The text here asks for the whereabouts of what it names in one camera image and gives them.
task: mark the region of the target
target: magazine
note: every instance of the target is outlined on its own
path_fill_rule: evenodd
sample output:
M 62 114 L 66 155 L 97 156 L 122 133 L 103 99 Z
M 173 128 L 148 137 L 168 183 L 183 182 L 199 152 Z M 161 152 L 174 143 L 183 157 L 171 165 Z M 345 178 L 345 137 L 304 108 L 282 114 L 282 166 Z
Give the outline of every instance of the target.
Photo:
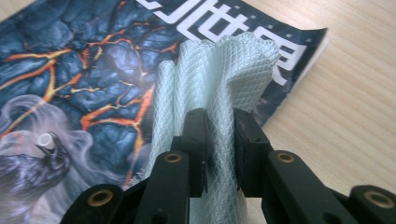
M 301 31 L 237 0 L 41 0 L 0 23 L 0 223 L 59 223 L 85 189 L 129 187 L 150 153 L 157 66 L 187 39 L 252 32 L 280 59 L 263 125 L 326 29 Z

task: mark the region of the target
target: wooden surface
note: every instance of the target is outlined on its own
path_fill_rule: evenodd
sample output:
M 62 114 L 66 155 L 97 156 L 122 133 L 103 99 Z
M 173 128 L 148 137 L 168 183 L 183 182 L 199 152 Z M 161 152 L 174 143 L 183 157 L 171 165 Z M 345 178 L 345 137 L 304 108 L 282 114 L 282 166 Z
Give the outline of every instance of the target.
M 0 20 L 30 2 L 0 0 Z M 344 194 L 365 184 L 396 192 L 396 2 L 247 2 L 300 29 L 329 28 L 329 45 L 264 126 L 274 148 Z M 259 200 L 248 211 L 262 223 Z

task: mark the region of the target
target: cloth fold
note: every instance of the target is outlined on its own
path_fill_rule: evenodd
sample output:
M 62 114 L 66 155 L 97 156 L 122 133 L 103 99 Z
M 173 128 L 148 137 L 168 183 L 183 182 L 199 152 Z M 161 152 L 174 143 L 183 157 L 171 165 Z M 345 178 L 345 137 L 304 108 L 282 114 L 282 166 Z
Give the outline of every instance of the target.
M 145 177 L 156 157 L 182 134 L 187 112 L 205 108 L 214 149 L 208 163 L 208 193 L 191 199 L 191 223 L 246 223 L 246 203 L 236 192 L 233 109 L 250 112 L 272 80 L 278 48 L 252 33 L 225 36 L 212 43 L 186 41 L 177 65 L 163 62 L 154 94 L 151 153 Z

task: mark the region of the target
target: textured fabric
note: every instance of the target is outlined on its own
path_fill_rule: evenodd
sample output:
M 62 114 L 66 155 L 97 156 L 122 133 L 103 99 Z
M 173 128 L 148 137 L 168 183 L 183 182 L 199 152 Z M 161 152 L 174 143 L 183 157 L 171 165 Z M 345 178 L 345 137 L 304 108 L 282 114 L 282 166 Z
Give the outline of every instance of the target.
M 236 191 L 233 108 L 250 112 L 271 81 L 278 49 L 252 33 L 223 37 L 219 42 L 186 41 L 177 65 L 160 64 L 154 95 L 154 133 L 145 176 L 155 158 L 181 135 L 184 117 L 205 108 L 214 149 L 208 163 L 208 193 L 191 199 L 191 223 L 246 223 L 246 203 Z

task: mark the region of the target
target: cloth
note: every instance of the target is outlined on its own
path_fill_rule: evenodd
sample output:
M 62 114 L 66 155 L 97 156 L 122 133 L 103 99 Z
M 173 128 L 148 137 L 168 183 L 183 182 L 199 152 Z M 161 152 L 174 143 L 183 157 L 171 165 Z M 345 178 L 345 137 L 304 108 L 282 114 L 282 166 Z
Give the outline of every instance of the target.
M 205 108 L 214 149 L 208 162 L 208 193 L 191 199 L 191 223 L 246 223 L 246 202 L 236 191 L 233 150 L 233 109 L 250 112 L 272 80 L 277 45 L 252 33 L 225 36 L 212 43 L 186 41 L 177 65 L 159 66 L 154 95 L 152 149 L 145 177 L 156 157 L 180 136 L 184 117 Z

